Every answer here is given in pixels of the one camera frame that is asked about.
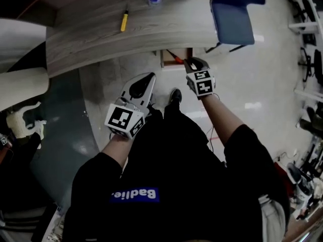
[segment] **person's left arm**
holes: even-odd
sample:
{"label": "person's left arm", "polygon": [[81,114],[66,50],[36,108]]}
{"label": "person's left arm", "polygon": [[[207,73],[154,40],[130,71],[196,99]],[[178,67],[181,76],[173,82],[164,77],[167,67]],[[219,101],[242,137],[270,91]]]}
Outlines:
{"label": "person's left arm", "polygon": [[64,242],[97,238],[100,214],[116,188],[131,146],[132,140],[115,135],[102,152],[80,167],[73,180]]}

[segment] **blue chair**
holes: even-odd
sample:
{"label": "blue chair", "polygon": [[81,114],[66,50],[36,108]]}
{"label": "blue chair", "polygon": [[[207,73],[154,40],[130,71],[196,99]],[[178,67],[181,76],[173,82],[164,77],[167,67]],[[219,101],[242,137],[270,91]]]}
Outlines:
{"label": "blue chair", "polygon": [[210,0],[211,12],[216,25],[219,42],[211,52],[221,44],[239,45],[230,52],[254,44],[253,32],[247,5],[264,5],[265,0]]}

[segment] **yellow handle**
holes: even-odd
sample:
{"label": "yellow handle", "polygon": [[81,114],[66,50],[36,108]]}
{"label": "yellow handle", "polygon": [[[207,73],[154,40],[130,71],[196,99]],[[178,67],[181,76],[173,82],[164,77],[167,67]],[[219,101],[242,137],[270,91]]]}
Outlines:
{"label": "yellow handle", "polygon": [[124,14],[121,24],[121,31],[124,32],[126,30],[127,26],[127,20],[128,20],[128,14]]}

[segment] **white marker cube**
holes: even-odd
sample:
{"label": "white marker cube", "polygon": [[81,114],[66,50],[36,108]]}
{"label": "white marker cube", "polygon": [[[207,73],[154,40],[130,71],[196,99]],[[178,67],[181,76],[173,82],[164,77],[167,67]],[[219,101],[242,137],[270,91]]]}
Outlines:
{"label": "white marker cube", "polygon": [[110,104],[104,124],[112,133],[133,139],[145,124],[144,113]]}
{"label": "white marker cube", "polygon": [[188,86],[197,97],[214,93],[215,80],[208,70],[189,73],[186,76]]}

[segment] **forearm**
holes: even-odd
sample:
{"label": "forearm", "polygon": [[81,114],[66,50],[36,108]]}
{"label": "forearm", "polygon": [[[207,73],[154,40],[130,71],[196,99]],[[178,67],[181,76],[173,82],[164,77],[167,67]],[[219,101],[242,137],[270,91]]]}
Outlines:
{"label": "forearm", "polygon": [[132,140],[114,135],[102,152],[114,159],[123,168],[131,146]]}
{"label": "forearm", "polygon": [[214,95],[205,96],[201,100],[218,137],[225,145],[233,132],[243,125],[243,122]]}

